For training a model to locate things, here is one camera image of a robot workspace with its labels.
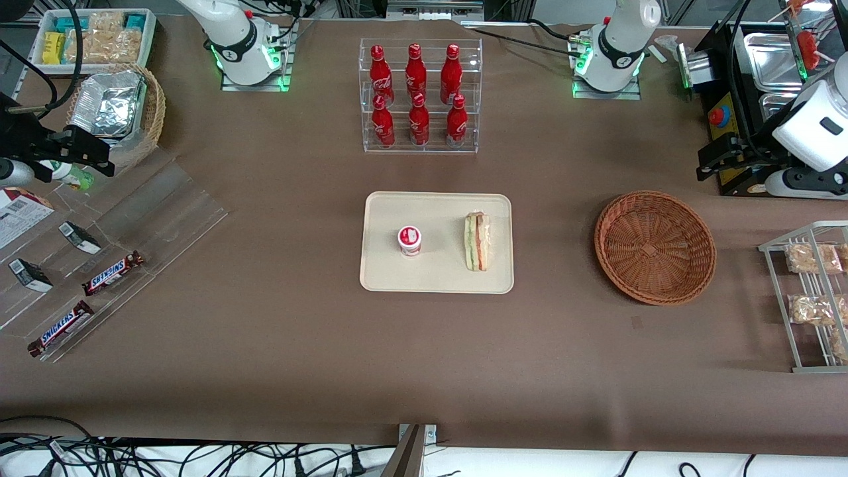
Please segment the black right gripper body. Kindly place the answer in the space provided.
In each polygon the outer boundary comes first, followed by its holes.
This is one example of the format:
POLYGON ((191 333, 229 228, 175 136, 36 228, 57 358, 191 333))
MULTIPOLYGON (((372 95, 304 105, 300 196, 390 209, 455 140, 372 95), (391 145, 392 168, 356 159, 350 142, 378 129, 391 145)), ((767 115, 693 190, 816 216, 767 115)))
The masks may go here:
POLYGON ((82 132, 76 126, 67 126, 62 132, 54 132, 42 126, 2 124, 2 158, 30 166, 36 178, 48 180, 52 173, 39 161, 54 160, 70 165, 81 163, 83 155, 73 147, 82 132))

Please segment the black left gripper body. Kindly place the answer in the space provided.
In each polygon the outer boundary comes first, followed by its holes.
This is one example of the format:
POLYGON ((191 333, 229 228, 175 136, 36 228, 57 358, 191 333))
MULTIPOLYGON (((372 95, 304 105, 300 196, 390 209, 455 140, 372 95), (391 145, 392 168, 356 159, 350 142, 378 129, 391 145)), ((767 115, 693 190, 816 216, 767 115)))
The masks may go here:
POLYGON ((745 167, 776 166, 770 134, 758 132, 743 138, 738 132, 727 132, 725 136, 729 140, 729 158, 725 160, 727 171, 745 167))

